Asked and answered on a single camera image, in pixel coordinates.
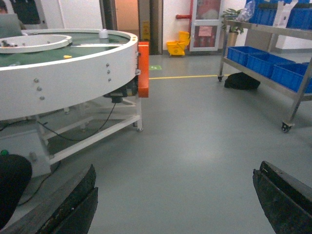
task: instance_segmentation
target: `blue plastic bin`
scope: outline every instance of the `blue plastic bin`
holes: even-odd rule
[[[285,3],[291,3],[292,0],[285,0]],[[299,0],[298,3],[309,3],[309,0]],[[256,0],[256,6],[253,17],[249,20],[250,23],[263,24],[272,26],[274,23],[277,9],[274,8],[259,8],[260,3],[278,3],[278,0],[271,0],[269,2],[265,0]],[[294,8],[291,11],[290,18],[288,20],[287,28],[298,29],[312,29],[312,9],[309,8]]]
[[[275,64],[294,63],[285,58],[271,54],[249,55],[247,67],[265,77],[270,78]]]
[[[312,29],[312,8],[294,8],[289,15],[287,28]]]
[[[275,65],[272,80],[298,92],[307,68],[308,66],[302,63]],[[305,92],[312,93],[312,80]]]
[[[243,66],[246,66],[248,55],[267,54],[267,52],[255,49],[250,46],[232,46],[228,47],[228,59],[233,60]]]

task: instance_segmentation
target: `yellow floor line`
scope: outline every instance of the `yellow floor line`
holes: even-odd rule
[[[217,77],[218,75],[201,75],[201,76],[183,76],[183,77],[153,77],[149,79],[181,79],[181,78],[203,78],[203,77]]]

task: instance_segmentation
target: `glass door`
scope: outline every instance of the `glass door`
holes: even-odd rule
[[[194,0],[190,51],[216,51],[219,46],[223,0]]]

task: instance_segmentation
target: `metal shelving cart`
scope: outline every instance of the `metal shelving cart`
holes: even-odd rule
[[[260,24],[252,24],[252,23],[245,23],[245,22],[238,22],[234,20],[224,20],[224,23],[227,26],[238,26],[242,28],[257,30],[260,32],[268,32],[272,33],[274,35],[284,35],[294,38],[301,38],[301,39],[309,39],[312,40],[312,31],[310,30],[300,30],[300,29],[289,29],[289,28],[278,28],[278,27],[272,27],[272,26],[266,26],[266,25],[260,25]],[[289,113],[287,116],[283,119],[282,123],[282,131],[287,133],[291,129],[291,127],[294,125],[293,119],[294,116],[298,110],[298,107],[302,101],[310,101],[312,100],[312,93],[305,93],[305,90],[308,87],[308,84],[310,83],[311,76],[312,76],[312,58],[310,60],[310,63],[308,65],[307,71],[303,77],[303,80],[301,82],[300,88],[298,92],[294,92],[293,90],[290,90],[281,84],[253,71],[249,68],[238,64],[228,58],[225,57],[225,51],[226,51],[226,45],[227,45],[227,38],[228,38],[228,30],[224,37],[224,43],[223,43],[223,57],[221,59],[220,63],[220,71],[218,75],[219,81],[222,81],[223,78],[223,64],[227,63],[228,65],[240,70],[241,72],[244,72],[245,74],[253,77],[254,79],[270,86],[274,90],[290,97],[293,100],[292,107],[289,110]]]

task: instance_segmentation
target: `green conveyor belt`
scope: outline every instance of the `green conveyor belt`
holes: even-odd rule
[[[128,38],[109,35],[109,39],[99,39],[96,33],[62,33],[64,35],[71,36],[73,39],[73,45],[79,44],[101,44],[101,43],[127,43]],[[64,55],[70,55],[73,58],[91,55],[107,50],[116,48],[111,47],[72,47],[70,45],[54,49],[35,53],[19,53],[19,54],[0,54],[0,67],[7,67],[12,64],[18,63],[19,65],[51,62],[57,60],[63,60]]]

